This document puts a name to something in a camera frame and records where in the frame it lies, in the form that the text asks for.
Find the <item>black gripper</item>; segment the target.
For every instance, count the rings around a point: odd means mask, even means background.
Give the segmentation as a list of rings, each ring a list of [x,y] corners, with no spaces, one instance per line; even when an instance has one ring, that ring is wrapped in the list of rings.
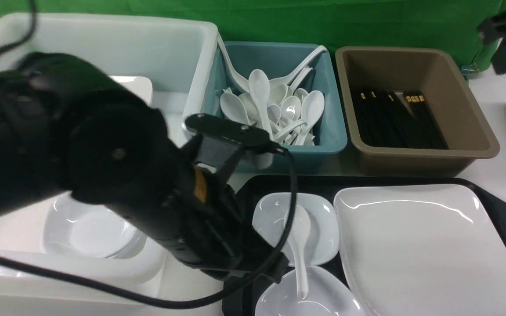
[[[245,218],[227,184],[239,158],[157,158],[148,163],[147,234],[177,260],[219,280],[265,275],[281,280],[289,260]]]

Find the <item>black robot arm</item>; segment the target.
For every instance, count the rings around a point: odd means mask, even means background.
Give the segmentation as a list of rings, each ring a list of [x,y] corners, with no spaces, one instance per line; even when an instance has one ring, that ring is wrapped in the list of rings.
[[[246,222],[227,185],[244,154],[277,145],[264,130],[209,114],[185,124],[194,136],[178,147],[159,109],[96,66],[27,54],[0,72],[0,216],[68,191],[209,276],[280,280],[287,258]]]

